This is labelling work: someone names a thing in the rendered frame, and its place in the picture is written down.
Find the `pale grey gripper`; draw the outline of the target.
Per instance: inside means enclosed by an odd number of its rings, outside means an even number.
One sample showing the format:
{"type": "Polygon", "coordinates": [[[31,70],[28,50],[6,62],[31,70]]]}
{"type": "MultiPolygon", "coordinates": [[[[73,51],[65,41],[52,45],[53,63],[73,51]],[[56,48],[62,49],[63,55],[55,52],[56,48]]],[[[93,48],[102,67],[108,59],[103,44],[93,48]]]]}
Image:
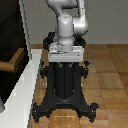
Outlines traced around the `pale grey gripper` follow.
{"type": "Polygon", "coordinates": [[[48,52],[49,62],[82,62],[84,48],[82,46],[74,46],[71,52],[63,53],[61,48],[52,45],[48,52]]]}

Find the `dark door panel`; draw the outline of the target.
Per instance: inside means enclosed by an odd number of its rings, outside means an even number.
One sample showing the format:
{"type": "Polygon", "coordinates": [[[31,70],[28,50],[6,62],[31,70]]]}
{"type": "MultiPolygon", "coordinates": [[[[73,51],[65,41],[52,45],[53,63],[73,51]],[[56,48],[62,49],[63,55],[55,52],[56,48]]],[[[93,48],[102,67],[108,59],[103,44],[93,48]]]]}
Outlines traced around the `dark door panel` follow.
{"type": "Polygon", "coordinates": [[[19,0],[0,0],[0,61],[9,62],[19,48],[24,57],[16,72],[0,71],[0,98],[6,102],[29,61],[19,0]]]}

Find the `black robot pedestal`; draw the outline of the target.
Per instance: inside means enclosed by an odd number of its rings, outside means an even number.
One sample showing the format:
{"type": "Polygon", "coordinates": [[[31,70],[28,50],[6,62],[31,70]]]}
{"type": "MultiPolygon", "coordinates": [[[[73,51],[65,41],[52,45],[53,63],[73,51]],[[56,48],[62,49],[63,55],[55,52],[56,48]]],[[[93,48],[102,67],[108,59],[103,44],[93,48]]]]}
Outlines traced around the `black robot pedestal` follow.
{"type": "Polygon", "coordinates": [[[88,75],[88,61],[85,67],[78,62],[50,62],[48,66],[40,69],[41,78],[47,77],[47,88],[42,103],[33,104],[32,116],[36,123],[39,118],[50,114],[56,109],[73,109],[78,117],[86,116],[93,123],[96,117],[97,103],[88,105],[85,101],[81,78],[88,75]]]}

